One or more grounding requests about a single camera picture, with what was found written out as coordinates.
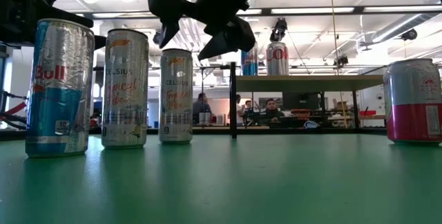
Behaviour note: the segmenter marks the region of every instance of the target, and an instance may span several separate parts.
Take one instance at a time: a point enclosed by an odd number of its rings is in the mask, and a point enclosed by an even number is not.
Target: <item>desk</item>
[[[230,64],[230,109],[236,108],[237,92],[325,92],[351,91],[354,112],[358,113],[356,91],[378,86],[383,83],[382,75],[267,75],[237,76],[236,63]],[[325,120],[325,104],[322,94],[322,110]],[[237,137],[236,115],[230,116],[231,135]],[[358,115],[354,117],[355,129],[359,129]]]
[[[442,148],[373,135],[194,136],[27,159],[0,142],[1,224],[441,222]]]

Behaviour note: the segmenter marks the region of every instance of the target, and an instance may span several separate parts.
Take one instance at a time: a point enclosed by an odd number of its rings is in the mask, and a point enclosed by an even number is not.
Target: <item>ceiling light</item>
[[[411,11],[432,11],[442,10],[442,6],[388,6],[388,7],[366,7],[364,12],[411,12]]]
[[[243,17],[242,19],[244,19],[244,21],[248,21],[248,22],[257,22],[257,21],[260,21],[259,19],[257,19],[257,18],[248,18],[248,17]]]
[[[334,8],[335,13],[352,12],[353,7],[337,7]],[[315,14],[315,13],[332,13],[333,8],[287,8],[272,9],[272,14]]]
[[[92,14],[95,18],[105,19],[105,18],[138,18],[138,17],[154,17],[155,15],[151,12],[107,12],[107,13],[94,13]]]
[[[261,9],[248,9],[248,10],[239,10],[237,15],[259,15],[261,14]]]

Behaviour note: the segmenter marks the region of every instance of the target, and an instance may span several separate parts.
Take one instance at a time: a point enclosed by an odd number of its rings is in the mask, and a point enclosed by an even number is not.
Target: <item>blue and silver can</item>
[[[37,26],[30,84],[26,153],[70,156],[88,148],[93,32],[60,19]]]
[[[242,75],[258,75],[258,44],[249,51],[241,51]]]

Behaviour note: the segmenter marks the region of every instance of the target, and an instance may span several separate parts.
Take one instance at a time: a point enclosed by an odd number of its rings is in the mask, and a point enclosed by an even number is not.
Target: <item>wooden shelf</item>
[[[237,76],[237,92],[357,91],[383,83],[382,75]]]

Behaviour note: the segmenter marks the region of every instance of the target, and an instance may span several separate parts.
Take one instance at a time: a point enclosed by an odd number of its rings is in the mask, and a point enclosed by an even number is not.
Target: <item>cable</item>
[[[310,74],[310,71],[309,71],[309,69],[307,68],[307,65],[305,65],[305,62],[304,62],[304,60],[302,59],[301,54],[299,53],[298,49],[296,48],[296,45],[295,45],[295,42],[293,41],[293,38],[291,38],[291,35],[290,35],[290,32],[289,32],[289,29],[287,29],[287,32],[289,33],[289,37],[290,37],[290,40],[291,40],[291,42],[292,42],[292,44],[293,44],[293,47],[295,47],[295,50],[296,50],[296,52],[298,53],[299,59],[301,59],[302,64],[304,65],[305,69],[307,69],[307,73]]]
[[[403,52],[405,53],[405,58],[407,59],[407,43],[403,40]]]
[[[333,31],[334,31],[334,48],[335,48],[335,54],[336,54],[336,71],[339,75],[339,56],[338,56],[338,41],[336,41],[336,16],[334,14],[334,0],[331,0],[331,14],[332,14],[332,18],[333,18]],[[340,91],[340,103],[341,103],[341,107],[343,109],[343,114],[344,114],[344,126],[346,129],[348,129],[347,126],[347,114],[345,112],[345,108],[344,108],[344,101],[343,101],[343,92]]]

